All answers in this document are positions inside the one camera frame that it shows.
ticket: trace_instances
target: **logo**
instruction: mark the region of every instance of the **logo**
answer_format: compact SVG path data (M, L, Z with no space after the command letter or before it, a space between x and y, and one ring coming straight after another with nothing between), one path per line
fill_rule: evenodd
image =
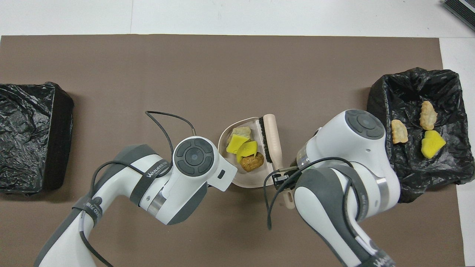
M147 177L150 178L152 177L153 175L155 175L158 171L160 171L166 164L165 163L162 163L160 165L158 165L157 168L153 169L151 172L149 172L147 174Z
M373 264L374 264L375 267L394 266L394 264L392 263L391 258L388 255L377 259L376 261L374 261Z
M88 207L90 210L92 210L92 212L94 212L94 214L97 216L97 217L100 217L101 216L101 212L95 207L95 205L92 205L91 203L86 203L86 207Z

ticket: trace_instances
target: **yellow sponge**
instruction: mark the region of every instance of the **yellow sponge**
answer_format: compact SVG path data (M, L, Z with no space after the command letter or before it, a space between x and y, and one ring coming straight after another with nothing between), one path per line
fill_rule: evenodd
M247 142L249 138L237 134L233 134L231 137L231 141L229 141L229 145L226 147L226 151L228 153L236 154L238 149Z
M430 159L446 144L438 132L427 131L422 139L422 154Z
M238 163L241 163L242 158L248 157L250 155L256 155L257 153L257 142L250 141L242 144L242 146L237 150L236 159Z

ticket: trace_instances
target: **black cable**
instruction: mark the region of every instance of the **black cable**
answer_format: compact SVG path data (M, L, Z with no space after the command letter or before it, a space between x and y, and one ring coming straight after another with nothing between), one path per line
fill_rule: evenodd
M123 165L125 167L129 167L131 168L132 170L136 171L137 173L139 173L140 175L143 175L144 173L137 169L136 167L132 166L131 164L129 163L126 163L126 162L122 162L122 161L109 161L109 162L106 162L104 164L102 164L101 166L99 166L99 168L96 169L96 171L94 172L93 176L92 176L92 180L91 180L91 188L89 189L89 198L92 199L92 197L95 195L96 191L94 189L95 187L95 180L97 178L97 174L100 172L101 169L103 169L105 166L107 165L111 165L111 164L119 164L119 165ZM84 220L83 218L84 216L84 213L81 214L81 220ZM87 240L86 236L84 235L84 231L79 231L79 235L81 236L81 240L83 241L84 245L86 246L86 248L94 255L96 256L96 258L98 258L102 263L104 263L106 266L108 267L112 267L112 264L110 264L106 259L104 259L100 254L99 252L97 252L93 247L92 245L89 243L89 241Z
M145 114L148 115L148 113L151 113L151 114L160 114L160 115L166 115L166 116L171 116L171 117L174 117L174 118L177 118L177 119L181 119L182 121L188 123L188 125L191 127L191 132L193 133L193 135L196 135L196 132L195 132L195 127L193 127L193 124L191 124L191 122L189 122L187 119L183 118L183 117L180 117L178 115L175 115L175 114L171 114L171 113L166 113L166 112L160 112L160 111L145 111Z
M271 204L270 206L267 208L267 228L270 230L272 229L272 220L271 220L271 212L272 212L272 207L274 206L274 203L277 199L277 196L279 193L281 193L282 191L284 191L285 187L290 184L291 182L293 182L293 180L295 180L295 178L297 177L297 175L301 174L302 171L306 170L308 167L314 165L314 164L317 164L317 163L320 163L320 162L324 162L324 161L330 161L330 160L337 160L337 161L341 161L341 162L344 162L346 164L348 164L348 166L352 167L353 168L353 165L351 164L351 162L349 162L348 160L344 159L344 158L339 158L339 157L327 157L327 158L322 158L322 159L319 159L319 160L316 160L316 161L313 161L311 163L309 163L308 165L306 165L305 168L303 169L299 169L298 171L296 171L295 173L293 173L292 175L290 175L289 178L287 178L287 180L282 183L282 185L279 187L279 189L277 190L277 192L275 193L274 197L272 198L272 201L271 201Z
M84 243L84 245L87 247L87 249L94 255L96 258L98 258L102 263L104 263L107 267L113 267L112 264L110 264L105 258L103 258L92 246L89 244L89 241L87 241L86 236L84 235L84 231L80 231L79 235L81 236L81 239Z
M267 192L266 192L267 180L269 180L269 178L270 178L272 175L274 175L274 174L276 174L276 173L278 173L278 172L279 172L279 170L275 170L275 171L269 173L269 175L264 179L264 199L266 200L266 210L269 210L269 201L267 200Z
M193 127L193 125L191 124L191 122L189 122L187 119L185 118L182 118L178 115L175 115L175 114L170 114L170 113L166 113L166 112L159 112L159 111L145 111L145 114L151 118L153 120L153 122L155 122L156 125L158 125L158 127L160 128L160 130L163 132L163 134L165 135L165 137L167 138L167 141L168 141L168 145L170 146L170 154L171 154L171 162L170 162L170 165L168 166L168 169L161 173L160 175L157 176L157 178L160 178L160 177L163 177L165 175L167 175L171 169L173 168L173 144L171 143L171 139L170 137L168 136L168 133L167 131L165 130L165 128L163 128L163 126L152 116L152 114L160 114L160 115L166 115L166 116L171 116L171 117L174 117L174 118L178 118L178 119L181 119L182 121L188 123L188 125L191 127L191 133L193 135L196 135L196 131L195 131L195 127Z
M89 189L89 197L92 198L94 196L94 194L96 193L96 191L94 190L94 186L95 186L95 180L96 180L96 177L97 177L97 174L100 172L100 170L107 166L107 165L110 165L110 164L119 164L119 165L123 165L125 167L129 167L131 168L132 170L140 173L141 175L143 175L143 172L139 169L137 169L136 167L132 166L131 164L129 163L126 163L126 162L122 162L122 161L109 161L109 162L106 162L104 164L102 164L101 166L99 166L99 168L96 169L96 171L94 172L94 175L92 176L92 180L91 180L91 188Z
M358 236L358 233L356 232L356 230L351 225L350 215L348 214L348 196L350 194L350 188L353 188L352 187L352 181L346 174L344 174L342 172L341 172L341 174L343 174L346 177L346 179L348 179L348 183L346 184L346 188L345 188L345 193L343 195L343 208L342 209L343 209L343 214L345 216L344 220L345 220L346 228L348 228L350 230L350 233L353 235L353 237L356 238Z

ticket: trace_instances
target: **brown mat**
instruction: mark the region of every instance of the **brown mat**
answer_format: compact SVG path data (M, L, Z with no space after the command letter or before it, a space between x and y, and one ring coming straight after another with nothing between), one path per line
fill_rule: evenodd
M2 266L31 266L43 244L89 186L97 166L126 145L147 143L166 159L160 110L218 141L230 124L277 117L285 162L337 113L366 106L383 74L441 69L434 38L275 36L2 37L0 83L58 83L75 101L64 186L48 195L0 197ZM176 145L188 126L160 118ZM266 229L262 189L211 189L182 224L164 226L118 198L91 233L117 266L339 266L296 210L279 198ZM362 227L399 266L464 265L456 190L428 192Z

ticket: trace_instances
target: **circular control button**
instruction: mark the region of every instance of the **circular control button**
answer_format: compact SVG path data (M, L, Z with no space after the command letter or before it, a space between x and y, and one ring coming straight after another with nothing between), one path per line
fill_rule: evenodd
M188 149L185 154L185 160L189 165L198 166L203 162L203 151L198 147Z
M206 157L205 162L198 167L199 173L206 173L209 169L211 169L211 164L213 163L212 157Z
M185 151L191 146L189 141L185 141L177 149L177 156L182 157L185 154Z
M368 130L374 129L376 127L376 122L373 120L373 118L369 117L366 114L358 115L356 120L361 126L365 127Z
M195 146L202 148L205 153L213 152L213 147L208 142L206 142L204 139L196 138L195 139Z

